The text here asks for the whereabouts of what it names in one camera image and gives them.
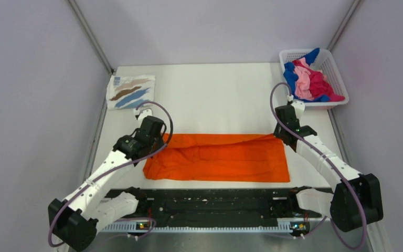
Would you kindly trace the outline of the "orange t shirt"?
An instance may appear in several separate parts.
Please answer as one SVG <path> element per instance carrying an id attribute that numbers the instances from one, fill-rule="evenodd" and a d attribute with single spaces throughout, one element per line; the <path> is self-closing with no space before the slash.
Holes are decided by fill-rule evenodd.
<path id="1" fill-rule="evenodd" d="M 149 180 L 290 181 L 284 145 L 272 134 L 175 134 L 143 173 Z"/>

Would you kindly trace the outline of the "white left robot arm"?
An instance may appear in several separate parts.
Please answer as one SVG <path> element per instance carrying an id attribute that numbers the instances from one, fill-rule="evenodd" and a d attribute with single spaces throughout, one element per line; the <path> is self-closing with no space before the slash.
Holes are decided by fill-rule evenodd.
<path id="1" fill-rule="evenodd" d="M 147 115 L 131 134 L 120 137 L 102 164 L 76 190 L 48 206 L 48 244 L 59 251 L 83 251 L 97 234 L 121 217 L 143 216 L 147 202 L 126 190 L 103 202 L 114 184 L 136 165 L 164 150 L 163 120 Z"/>

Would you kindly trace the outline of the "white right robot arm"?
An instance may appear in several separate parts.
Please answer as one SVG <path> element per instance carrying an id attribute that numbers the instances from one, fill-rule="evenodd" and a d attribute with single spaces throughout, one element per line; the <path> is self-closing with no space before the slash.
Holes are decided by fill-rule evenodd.
<path id="1" fill-rule="evenodd" d="M 302 187 L 287 201 L 287 210 L 301 216 L 311 210 L 331 218 L 343 232 L 384 218 L 379 179 L 362 174 L 332 152 L 310 126 L 300 125 L 301 108 L 295 103 L 274 109 L 277 125 L 274 136 L 307 160 L 327 181 L 332 192 Z"/>

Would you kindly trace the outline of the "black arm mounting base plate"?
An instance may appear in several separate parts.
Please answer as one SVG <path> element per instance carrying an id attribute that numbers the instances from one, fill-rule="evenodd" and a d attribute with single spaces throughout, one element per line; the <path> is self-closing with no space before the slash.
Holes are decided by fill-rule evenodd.
<path id="1" fill-rule="evenodd" d="M 310 221 L 319 213 L 295 208 L 288 188 L 137 189 L 137 209 L 124 217 L 151 217 L 158 227 L 276 227 L 284 218 Z"/>

